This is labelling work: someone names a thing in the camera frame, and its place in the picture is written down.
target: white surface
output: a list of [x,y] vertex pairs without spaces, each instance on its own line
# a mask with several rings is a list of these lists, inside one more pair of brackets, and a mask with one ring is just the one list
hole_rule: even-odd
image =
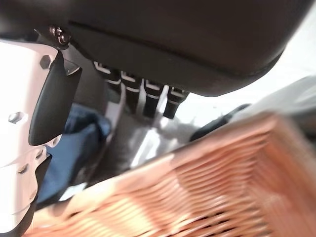
[[[21,221],[38,189],[35,170],[46,159],[46,148],[29,145],[29,130],[49,72],[41,68],[40,60],[49,55],[53,62],[57,50],[0,40],[0,52],[0,233],[6,233]],[[18,112],[22,119],[16,124],[9,122]],[[18,173],[25,165],[27,170]]]

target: screw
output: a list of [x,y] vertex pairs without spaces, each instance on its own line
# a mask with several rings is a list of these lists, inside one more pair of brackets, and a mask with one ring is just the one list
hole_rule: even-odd
[[61,34],[63,33],[63,29],[61,29],[60,27],[52,26],[50,27],[50,32],[53,36],[60,37]]
[[60,37],[58,37],[58,42],[62,45],[68,44],[70,42],[70,35],[67,33],[64,33]]
[[70,35],[65,32],[61,27],[50,27],[50,33],[58,39],[61,45],[66,45],[70,42]]

